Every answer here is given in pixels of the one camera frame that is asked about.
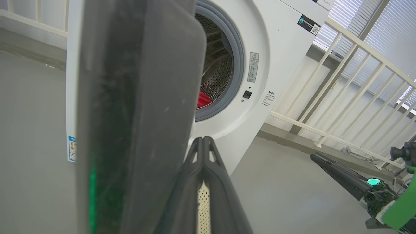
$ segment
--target warning label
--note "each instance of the warning label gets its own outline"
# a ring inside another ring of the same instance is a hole
[[[256,82],[258,66],[259,66],[259,54],[250,52],[250,68],[248,71],[247,81]]]
[[[275,93],[272,91],[267,92],[266,97],[264,98],[262,105],[269,107],[275,100]]]

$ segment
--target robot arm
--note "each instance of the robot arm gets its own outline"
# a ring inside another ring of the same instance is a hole
[[[392,147],[392,159],[403,158],[407,172],[416,168],[416,142],[406,142],[401,149]],[[371,216],[367,229],[391,228],[403,233],[416,234],[416,182],[411,182],[403,194],[397,194],[384,181],[367,179],[342,164],[320,154],[311,159],[343,186],[354,198],[367,203]]]

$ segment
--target gray floor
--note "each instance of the gray floor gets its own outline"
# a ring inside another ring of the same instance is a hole
[[[397,233],[367,230],[370,216],[309,155],[256,137],[231,175],[256,234]]]
[[[0,233],[76,233],[65,72],[0,51],[0,132]]]

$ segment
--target white railing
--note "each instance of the white railing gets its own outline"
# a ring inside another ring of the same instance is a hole
[[[410,95],[413,93],[414,89],[412,90],[411,93],[407,94],[406,97],[404,97],[400,104],[398,104],[392,111],[391,113],[385,117],[384,121],[382,121],[377,128],[375,128],[375,130],[370,134],[370,136],[364,140],[363,143],[361,143],[360,145],[356,145],[352,142],[354,142],[354,140],[366,129],[366,127],[373,123],[373,120],[380,117],[380,113],[385,109],[385,107],[388,105],[388,103],[400,92],[400,90],[407,84],[410,85],[412,87],[415,87],[416,83],[410,79],[403,71],[401,71],[398,67],[396,67],[393,63],[391,63],[388,59],[386,59],[382,54],[380,54],[378,51],[376,51],[374,48],[372,48],[369,44],[367,44],[366,42],[360,40],[358,37],[356,37],[355,35],[353,35],[351,32],[349,32],[347,29],[345,29],[344,27],[342,27],[339,23],[335,22],[333,19],[331,18],[327,18],[326,20],[326,24],[328,26],[330,26],[331,28],[333,28],[334,30],[336,30],[338,32],[337,37],[335,38],[334,42],[330,45],[329,49],[327,50],[327,52],[324,54],[323,58],[320,60],[320,62],[318,63],[318,66],[315,68],[314,72],[311,74],[311,76],[309,77],[309,79],[307,80],[307,82],[303,85],[303,87],[301,88],[299,94],[297,95],[297,97],[294,99],[291,107],[287,110],[287,112],[282,115],[276,112],[271,112],[270,116],[284,120],[290,124],[294,124],[296,126],[299,126],[303,129],[306,129],[308,131],[311,131],[315,134],[320,135],[321,137],[315,142],[315,144],[319,147],[322,146],[322,144],[324,144],[324,142],[327,139],[331,139],[333,141],[336,141],[338,143],[341,143],[345,146],[349,146],[350,148],[356,149],[358,151],[363,152],[364,154],[367,154],[369,156],[372,156],[376,159],[379,159],[382,161],[382,163],[379,163],[378,165],[376,165],[377,168],[381,169],[382,166],[384,166],[385,164],[391,164],[394,165],[396,167],[399,168],[404,168],[404,164],[403,163],[398,163],[398,160],[395,161],[391,161],[389,155],[387,155],[386,157],[381,156],[379,154],[377,154],[375,152],[375,149],[380,149],[383,148],[383,151],[381,152],[385,152],[394,142],[396,142],[399,139],[407,139],[408,141],[413,137],[414,132],[408,136],[404,136],[405,131],[413,124],[413,122],[416,120],[416,115],[415,117],[413,117],[411,119],[411,122],[406,125],[399,133],[397,133],[393,138],[389,138],[389,144],[384,144],[384,145],[380,145],[381,142],[385,142],[386,141],[386,137],[390,136],[393,129],[397,128],[402,122],[403,120],[406,118],[407,114],[415,107],[416,103],[413,104],[410,108],[408,108],[407,111],[405,111],[402,116],[400,117],[400,119],[398,121],[396,121],[394,124],[392,124],[390,126],[390,128],[386,131],[385,134],[380,134],[380,129],[383,127],[387,126],[387,123],[391,123],[389,122],[389,120],[391,120],[392,116],[398,112],[399,108],[402,106],[402,104],[404,104],[406,102],[406,100],[410,97]],[[317,95],[317,97],[314,98],[314,100],[312,101],[312,104],[307,108],[306,112],[303,113],[302,117],[299,119],[299,121],[294,120],[292,118],[289,118],[288,113],[290,112],[291,108],[293,108],[293,106],[295,106],[294,104],[299,100],[302,99],[302,96],[304,95],[304,90],[307,90],[308,88],[310,88],[311,85],[311,81],[314,79],[314,77],[317,76],[317,72],[318,70],[322,67],[324,61],[328,58],[328,56],[330,55],[332,49],[334,48],[334,46],[336,45],[336,43],[338,42],[339,38],[341,36],[347,37],[349,40],[351,40],[353,42],[353,46],[351,47],[351,49],[349,50],[349,52],[347,53],[347,55],[343,58],[343,60],[340,62],[340,64],[338,65],[338,67],[336,68],[336,70],[334,71],[334,73],[332,74],[332,76],[326,81],[324,87],[321,89],[321,91],[319,92],[319,94]],[[348,79],[348,81],[346,82],[346,84],[344,85],[344,87],[341,89],[341,91],[336,95],[336,97],[331,101],[331,104],[329,104],[329,106],[326,108],[326,110],[323,112],[323,114],[321,116],[324,116],[326,113],[328,113],[329,109],[335,104],[335,102],[340,98],[340,96],[342,96],[342,94],[345,92],[345,90],[347,89],[348,85],[353,81],[353,79],[357,76],[357,74],[361,71],[361,69],[364,67],[365,63],[368,61],[368,59],[370,59],[371,57],[377,59],[380,64],[378,65],[378,67],[373,71],[373,73],[370,75],[370,77],[367,79],[367,81],[360,87],[360,89],[355,93],[354,97],[348,102],[348,104],[346,105],[346,107],[338,114],[338,116],[335,118],[335,120],[330,124],[330,126],[322,131],[317,129],[317,124],[321,121],[322,118],[319,118],[317,120],[317,122],[312,126],[309,125],[308,122],[306,123],[302,123],[306,116],[308,116],[308,114],[311,112],[311,110],[314,108],[314,106],[316,105],[316,103],[318,102],[318,100],[322,97],[322,95],[324,95],[324,91],[328,88],[328,86],[332,83],[332,81],[336,78],[338,78],[340,76],[340,73],[342,72],[342,67],[345,65],[345,63],[349,60],[349,58],[352,56],[352,53],[354,51],[356,51],[356,48],[361,48],[362,50],[367,52],[367,56],[362,60],[361,64],[358,66],[356,72]],[[390,69],[393,74],[387,79],[387,81],[384,83],[384,85],[380,88],[380,90],[373,96],[373,98],[369,101],[369,103],[365,106],[365,108],[355,117],[355,119],[348,125],[348,127],[341,133],[341,135],[339,136],[334,136],[334,130],[340,125],[340,124],[346,124],[345,122],[343,122],[343,120],[345,119],[346,115],[348,113],[351,112],[351,110],[354,108],[354,106],[357,104],[358,100],[363,96],[363,94],[367,91],[367,89],[370,87],[370,85],[373,83],[373,81],[378,77],[378,75],[381,73],[381,71],[384,69]],[[393,80],[393,78],[395,76],[400,77],[403,82],[399,85],[399,87],[394,91],[394,93],[390,96],[389,100],[387,100],[382,106],[381,108],[374,113],[374,115],[366,122],[365,126],[357,133],[355,134],[355,136],[352,138],[352,140],[345,140],[344,136],[346,135],[346,133],[348,133],[350,131],[350,129],[362,118],[363,114],[369,109],[369,107],[373,104],[373,102],[378,98],[378,96],[383,92],[383,90],[390,84],[390,82]],[[377,142],[372,145],[372,146],[368,146],[369,142],[371,140],[374,140],[375,138],[377,138]]]
[[[16,20],[18,22],[42,29],[47,32],[51,32],[53,34],[62,36],[62,37],[68,37],[68,1],[64,0],[64,8],[62,9],[62,15],[63,15],[63,22],[62,28],[64,30],[52,27],[50,25],[47,25],[41,21],[41,3],[42,0],[35,0],[35,20],[29,19],[27,17],[24,17],[22,15],[18,15],[15,13],[15,7],[14,7],[14,1],[13,0],[7,0],[7,10],[0,10],[0,16],[4,16],[7,18],[10,18],[12,20]]]

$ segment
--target red cloth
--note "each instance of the red cloth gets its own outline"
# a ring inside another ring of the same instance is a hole
[[[204,107],[212,102],[212,99],[208,97],[205,93],[199,91],[199,97],[198,97],[198,108]]]

